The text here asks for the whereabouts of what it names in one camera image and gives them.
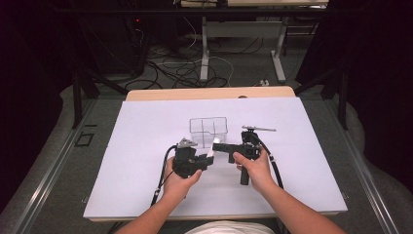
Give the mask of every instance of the white paper sheet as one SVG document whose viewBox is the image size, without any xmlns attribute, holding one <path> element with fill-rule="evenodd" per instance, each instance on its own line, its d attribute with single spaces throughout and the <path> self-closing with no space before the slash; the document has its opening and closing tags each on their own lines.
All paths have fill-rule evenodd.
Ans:
<svg viewBox="0 0 413 234">
<path fill-rule="evenodd" d="M 135 217 L 146 211 L 167 149 L 191 138 L 190 119 L 206 117 L 227 118 L 227 143 L 242 142 L 242 125 L 276 129 L 257 133 L 276 158 L 284 189 L 318 212 L 347 210 L 301 100 L 259 97 L 125 101 L 84 217 Z M 240 185 L 240 176 L 228 154 L 218 154 L 170 218 L 272 215 L 251 184 Z"/>
</svg>

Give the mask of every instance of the desk leg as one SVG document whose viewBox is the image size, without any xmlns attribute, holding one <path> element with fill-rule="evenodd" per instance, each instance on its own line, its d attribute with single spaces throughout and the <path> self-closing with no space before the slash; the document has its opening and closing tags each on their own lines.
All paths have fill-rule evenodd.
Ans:
<svg viewBox="0 0 413 234">
<path fill-rule="evenodd" d="M 203 17 L 203 62 L 201 66 L 201 81 L 207 80 L 207 69 L 209 64 L 209 51 L 207 49 L 207 19 Z"/>
<path fill-rule="evenodd" d="M 288 26 L 288 18 L 282 19 L 282 28 L 280 29 L 280 36 L 277 42 L 277 48 L 275 51 L 271 51 L 271 57 L 273 59 L 274 68 L 276 69 L 277 78 L 280 83 L 285 83 L 285 75 L 282 70 L 282 62 L 280 61 L 280 54 L 282 52 L 282 43 L 285 38 L 286 28 Z"/>
</svg>

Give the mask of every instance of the hand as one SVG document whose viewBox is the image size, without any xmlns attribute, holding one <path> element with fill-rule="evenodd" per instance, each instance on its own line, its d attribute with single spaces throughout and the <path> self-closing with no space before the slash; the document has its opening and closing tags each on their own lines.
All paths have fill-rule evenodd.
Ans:
<svg viewBox="0 0 413 234">
<path fill-rule="evenodd" d="M 197 170 L 189 178 L 182 178 L 172 172 L 172 161 L 173 157 L 169 158 L 167 160 L 167 167 L 165 168 L 163 198 L 168 197 L 179 203 L 186 197 L 192 185 L 200 179 L 202 170 Z"/>
<path fill-rule="evenodd" d="M 268 154 L 263 147 L 261 147 L 259 158 L 254 161 L 245 158 L 238 152 L 235 152 L 233 156 L 238 164 L 237 168 L 239 170 L 242 167 L 245 167 L 248 170 L 249 177 L 252 181 L 252 186 L 259 193 L 262 194 L 263 189 L 269 184 L 275 184 L 273 178 L 271 177 Z"/>
</svg>

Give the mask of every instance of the person's left hand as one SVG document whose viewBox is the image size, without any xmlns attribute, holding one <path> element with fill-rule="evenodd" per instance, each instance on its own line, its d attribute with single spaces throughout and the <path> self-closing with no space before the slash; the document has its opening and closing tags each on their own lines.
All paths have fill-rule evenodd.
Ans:
<svg viewBox="0 0 413 234">
<path fill-rule="evenodd" d="M 182 178 L 176 173 L 172 172 L 173 157 L 167 160 L 167 167 L 164 173 L 164 197 L 173 199 L 176 202 L 181 202 L 188 194 L 189 189 L 194 185 L 201 177 L 202 170 L 197 170 L 189 178 Z"/>
</svg>

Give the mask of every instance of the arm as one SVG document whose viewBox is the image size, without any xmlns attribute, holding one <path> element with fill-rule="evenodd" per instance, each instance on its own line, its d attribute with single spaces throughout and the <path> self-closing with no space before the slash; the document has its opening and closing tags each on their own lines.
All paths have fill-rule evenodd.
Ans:
<svg viewBox="0 0 413 234">
<path fill-rule="evenodd" d="M 267 200 L 291 233 L 345 233 L 330 219 L 276 185 L 271 177 L 268 155 L 264 149 L 261 149 L 260 157 L 255 161 L 250 161 L 237 152 L 234 153 L 234 158 L 239 168 L 245 167 L 248 170 L 254 189 Z"/>
<path fill-rule="evenodd" d="M 172 211 L 186 197 L 191 186 L 200 179 L 202 173 L 201 170 L 198 170 L 189 178 L 182 178 L 173 173 L 172 159 L 173 158 L 169 158 L 167 161 L 167 167 L 165 169 L 166 177 L 164 178 L 164 195 L 162 198 L 146 212 L 119 230 L 117 232 L 118 234 L 158 233 L 170 213 L 172 213 Z"/>
</svg>

